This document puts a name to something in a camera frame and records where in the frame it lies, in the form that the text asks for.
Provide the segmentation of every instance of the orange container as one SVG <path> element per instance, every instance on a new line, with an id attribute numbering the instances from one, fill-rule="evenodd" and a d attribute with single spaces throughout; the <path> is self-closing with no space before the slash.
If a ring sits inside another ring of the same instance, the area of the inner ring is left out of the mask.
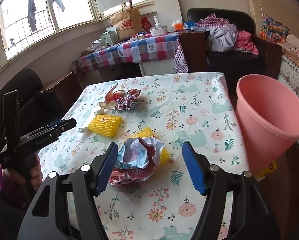
<path id="1" fill-rule="evenodd" d="M 236 93 L 248 164 L 258 173 L 299 140 L 299 99 L 277 80 L 256 74 L 242 77 Z"/>
<path id="2" fill-rule="evenodd" d="M 181 31 L 184 28 L 184 24 L 183 23 L 175 23 L 174 27 L 175 27 L 176 31 Z"/>

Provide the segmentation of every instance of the brown paper bag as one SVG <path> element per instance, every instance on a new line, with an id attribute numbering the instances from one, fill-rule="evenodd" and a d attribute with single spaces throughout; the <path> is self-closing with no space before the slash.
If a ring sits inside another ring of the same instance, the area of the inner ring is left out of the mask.
<path id="1" fill-rule="evenodd" d="M 110 17 L 120 41 L 143 31 L 139 9 L 127 9 Z"/>

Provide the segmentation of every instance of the patterned pillow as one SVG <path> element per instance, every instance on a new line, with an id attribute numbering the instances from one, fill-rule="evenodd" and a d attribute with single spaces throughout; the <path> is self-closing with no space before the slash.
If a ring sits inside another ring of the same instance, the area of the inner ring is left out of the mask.
<path id="1" fill-rule="evenodd" d="M 275 43 L 286 42 L 288 27 L 263 13 L 261 37 Z"/>

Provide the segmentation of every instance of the bucket rim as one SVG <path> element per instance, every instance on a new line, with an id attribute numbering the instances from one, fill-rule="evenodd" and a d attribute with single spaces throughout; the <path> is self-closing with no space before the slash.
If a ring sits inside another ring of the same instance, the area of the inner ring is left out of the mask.
<path id="1" fill-rule="evenodd" d="M 246 99 L 243 97 L 242 92 L 240 90 L 240 83 L 242 82 L 242 80 L 246 79 L 246 78 L 250 78 L 251 76 L 257 76 L 257 77 L 261 77 L 261 78 L 265 78 L 265 79 L 270 79 L 272 81 L 275 81 L 278 85 L 280 85 L 283 89 L 288 89 L 287 87 L 285 87 L 282 83 L 280 83 L 278 80 L 265 76 L 265 75 L 259 75 L 259 74 L 249 74 L 246 76 L 243 76 L 240 78 L 240 80 L 237 82 L 236 85 L 236 93 L 237 93 L 237 97 L 238 99 L 241 100 L 242 102 L 242 106 L 245 108 L 245 110 L 251 115 L 251 117 L 257 122 L 259 123 L 259 125 L 261 125 L 264 129 L 268 130 L 269 132 L 273 133 L 274 135 L 284 139 L 284 140 L 289 140 L 289 141 L 297 141 L 299 140 L 299 133 L 287 133 L 285 131 L 283 131 L 282 129 L 274 126 L 273 124 L 271 124 L 269 121 L 267 121 L 265 118 L 263 118 L 258 112 L 256 112 L 251 106 L 250 104 L 246 101 Z M 290 90 L 288 89 L 289 93 L 291 93 L 294 97 L 296 97 L 296 95 Z"/>

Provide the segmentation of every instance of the white container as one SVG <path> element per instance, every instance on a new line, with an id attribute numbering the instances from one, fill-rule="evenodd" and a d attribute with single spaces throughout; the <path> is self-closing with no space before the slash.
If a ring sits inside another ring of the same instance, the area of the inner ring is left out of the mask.
<path id="1" fill-rule="evenodd" d="M 160 28 L 157 27 L 152 27 L 149 29 L 149 31 L 151 32 L 152 36 L 160 36 L 160 35 L 165 35 L 168 33 L 168 27 L 167 26 L 163 26 Z"/>

